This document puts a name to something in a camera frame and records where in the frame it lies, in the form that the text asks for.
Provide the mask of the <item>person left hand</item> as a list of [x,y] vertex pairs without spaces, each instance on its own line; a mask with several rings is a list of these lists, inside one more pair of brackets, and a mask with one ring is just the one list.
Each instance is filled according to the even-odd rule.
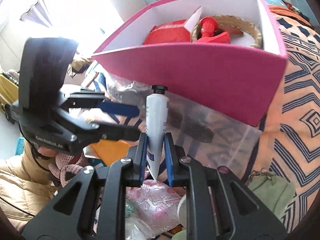
[[43,146],[39,147],[37,151],[40,155],[46,158],[53,158],[58,154],[58,152],[56,152],[55,150],[52,150]]

